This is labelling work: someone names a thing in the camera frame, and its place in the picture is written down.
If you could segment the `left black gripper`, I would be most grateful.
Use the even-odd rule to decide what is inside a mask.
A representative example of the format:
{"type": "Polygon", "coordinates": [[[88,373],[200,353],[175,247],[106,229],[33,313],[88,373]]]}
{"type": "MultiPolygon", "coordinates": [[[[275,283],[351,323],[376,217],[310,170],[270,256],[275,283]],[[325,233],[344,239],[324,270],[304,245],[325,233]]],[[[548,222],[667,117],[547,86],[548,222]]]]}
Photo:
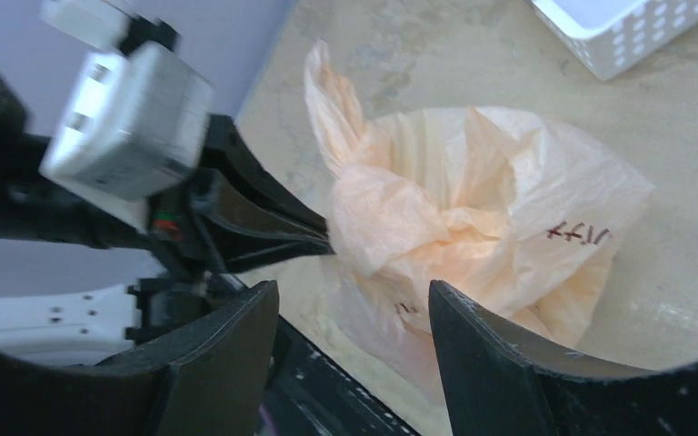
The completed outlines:
{"type": "Polygon", "coordinates": [[[50,182],[39,164],[47,136],[0,127],[0,240],[150,252],[181,281],[202,270],[244,273],[294,258],[334,254],[325,219],[268,173],[230,117],[204,139],[204,225],[184,183],[146,202],[146,230],[50,182]]]}

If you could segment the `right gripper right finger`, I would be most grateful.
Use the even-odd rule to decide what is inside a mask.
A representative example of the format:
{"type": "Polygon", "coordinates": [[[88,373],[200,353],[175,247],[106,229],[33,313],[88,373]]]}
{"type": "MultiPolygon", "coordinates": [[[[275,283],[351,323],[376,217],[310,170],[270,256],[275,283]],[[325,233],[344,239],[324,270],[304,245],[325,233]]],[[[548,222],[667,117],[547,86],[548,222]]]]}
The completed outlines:
{"type": "Polygon", "coordinates": [[[595,358],[443,281],[429,313],[456,435],[698,435],[698,361],[651,371],[595,358]]]}

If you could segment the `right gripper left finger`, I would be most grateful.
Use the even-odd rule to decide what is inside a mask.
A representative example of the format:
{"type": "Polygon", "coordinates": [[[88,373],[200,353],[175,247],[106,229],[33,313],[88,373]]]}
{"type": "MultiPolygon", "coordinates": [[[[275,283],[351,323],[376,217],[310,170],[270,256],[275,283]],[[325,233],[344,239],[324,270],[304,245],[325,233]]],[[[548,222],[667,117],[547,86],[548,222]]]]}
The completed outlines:
{"type": "Polygon", "coordinates": [[[93,366],[0,352],[0,435],[252,435],[278,311],[266,281],[93,366]]]}

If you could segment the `orange plastic bag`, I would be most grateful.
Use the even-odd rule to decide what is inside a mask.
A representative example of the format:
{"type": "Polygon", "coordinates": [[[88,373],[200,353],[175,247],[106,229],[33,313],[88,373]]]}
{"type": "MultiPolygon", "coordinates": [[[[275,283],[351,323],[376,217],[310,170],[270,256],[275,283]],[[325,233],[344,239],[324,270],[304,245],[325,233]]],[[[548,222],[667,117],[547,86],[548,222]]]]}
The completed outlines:
{"type": "Polygon", "coordinates": [[[334,178],[326,300],[356,346],[443,403],[433,280],[545,339],[581,339],[653,193],[639,171],[577,127],[506,107],[370,120],[324,42],[304,99],[334,178]]]}

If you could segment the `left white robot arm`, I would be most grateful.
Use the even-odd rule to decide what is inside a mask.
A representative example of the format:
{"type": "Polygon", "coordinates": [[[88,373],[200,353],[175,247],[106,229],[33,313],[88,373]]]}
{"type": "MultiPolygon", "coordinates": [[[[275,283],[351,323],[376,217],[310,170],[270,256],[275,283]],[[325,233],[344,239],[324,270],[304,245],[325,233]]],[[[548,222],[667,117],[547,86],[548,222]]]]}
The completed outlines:
{"type": "Polygon", "coordinates": [[[238,274],[332,253],[324,218],[259,163],[174,36],[92,53],[56,132],[25,131],[0,77],[0,239],[148,251],[132,286],[0,297],[0,352],[91,364],[208,314],[238,274]]]}

